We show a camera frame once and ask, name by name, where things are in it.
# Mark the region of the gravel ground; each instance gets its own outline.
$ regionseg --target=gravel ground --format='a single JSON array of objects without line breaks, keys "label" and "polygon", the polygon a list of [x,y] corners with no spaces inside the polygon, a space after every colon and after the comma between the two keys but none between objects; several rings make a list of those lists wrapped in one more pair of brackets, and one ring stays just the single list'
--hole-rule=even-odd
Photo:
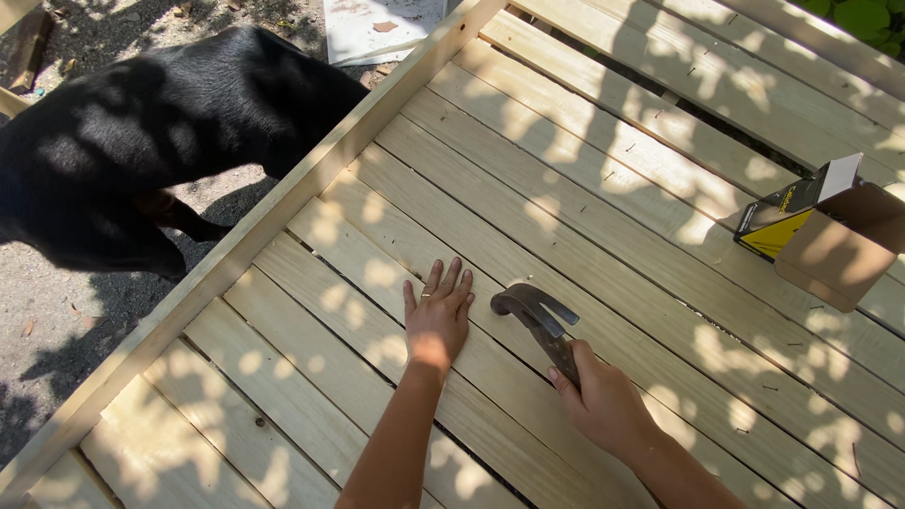
[{"label": "gravel ground", "polygon": [[[176,17],[179,0],[44,0],[40,8],[66,6],[43,53],[33,88],[50,92],[66,79],[152,47],[196,41],[227,26],[257,23],[305,53],[326,60],[322,0],[243,0],[233,11],[226,0],[193,0]],[[277,25],[281,20],[292,27]],[[0,37],[0,72],[10,47]],[[71,70],[63,72],[75,59]],[[347,67],[354,79],[376,66]],[[24,95],[38,101],[35,93]],[[0,128],[8,119],[0,114]],[[206,219],[236,223],[276,184],[260,167],[247,166],[175,188]],[[194,267],[214,247],[181,232],[169,236]],[[0,467],[169,293],[173,285],[147,273],[87,274],[53,267],[31,247],[0,246]]]}]

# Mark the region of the hammer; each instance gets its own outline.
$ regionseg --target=hammer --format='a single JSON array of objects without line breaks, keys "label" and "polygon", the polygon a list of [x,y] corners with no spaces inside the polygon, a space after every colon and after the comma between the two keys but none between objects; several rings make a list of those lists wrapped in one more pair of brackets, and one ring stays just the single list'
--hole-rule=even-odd
[{"label": "hammer", "polygon": [[548,293],[527,283],[515,283],[491,299],[491,309],[499,316],[514,314],[516,318],[531,331],[531,335],[544,349],[553,364],[562,374],[572,381],[575,388],[581,391],[578,379],[578,368],[572,349],[562,338],[566,329],[559,324],[552,312],[559,315],[569,325],[578,323],[578,315]]}]

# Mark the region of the hammer handle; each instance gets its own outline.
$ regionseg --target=hammer handle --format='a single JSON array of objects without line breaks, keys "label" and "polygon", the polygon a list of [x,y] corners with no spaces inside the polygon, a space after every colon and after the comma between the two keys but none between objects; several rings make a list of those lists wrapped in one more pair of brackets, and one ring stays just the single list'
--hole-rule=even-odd
[{"label": "hammer handle", "polygon": [[531,335],[544,349],[544,352],[553,361],[559,372],[566,375],[572,385],[581,392],[581,379],[578,377],[578,367],[575,365],[575,355],[563,336],[554,337],[543,327],[531,327]]}]

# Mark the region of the right hand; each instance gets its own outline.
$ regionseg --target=right hand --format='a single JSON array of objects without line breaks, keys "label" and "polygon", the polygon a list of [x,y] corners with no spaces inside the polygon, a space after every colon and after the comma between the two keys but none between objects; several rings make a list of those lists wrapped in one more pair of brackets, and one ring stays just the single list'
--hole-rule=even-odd
[{"label": "right hand", "polygon": [[581,392],[556,368],[548,370],[548,377],[563,399],[572,424],[623,462],[652,447],[662,432],[628,376],[597,360],[587,341],[574,340],[569,345],[575,354]]}]

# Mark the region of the yellow label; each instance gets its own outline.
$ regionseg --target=yellow label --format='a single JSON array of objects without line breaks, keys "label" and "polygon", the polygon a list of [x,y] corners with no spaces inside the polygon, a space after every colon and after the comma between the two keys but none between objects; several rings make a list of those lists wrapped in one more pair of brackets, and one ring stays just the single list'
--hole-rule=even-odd
[{"label": "yellow label", "polygon": [[792,240],[795,232],[805,223],[805,220],[812,212],[814,212],[813,209],[797,216],[789,217],[773,225],[761,228],[756,232],[751,232],[741,237],[741,239],[761,253],[775,259],[779,250]]}]

